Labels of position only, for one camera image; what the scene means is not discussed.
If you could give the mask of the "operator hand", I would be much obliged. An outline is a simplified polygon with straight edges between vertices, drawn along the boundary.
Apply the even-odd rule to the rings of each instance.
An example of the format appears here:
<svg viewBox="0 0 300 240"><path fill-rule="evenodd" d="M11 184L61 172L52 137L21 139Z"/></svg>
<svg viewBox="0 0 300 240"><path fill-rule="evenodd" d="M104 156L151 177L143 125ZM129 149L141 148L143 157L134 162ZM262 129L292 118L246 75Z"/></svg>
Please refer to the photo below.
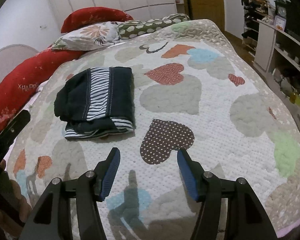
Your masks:
<svg viewBox="0 0 300 240"><path fill-rule="evenodd" d="M32 208L21 194L19 184L9 178L5 168L6 161L3 159L0 163L0 202L4 200L6 204L10 204L20 221L25 223ZM22 226L0 209L0 239L18 239L22 230Z"/></svg>

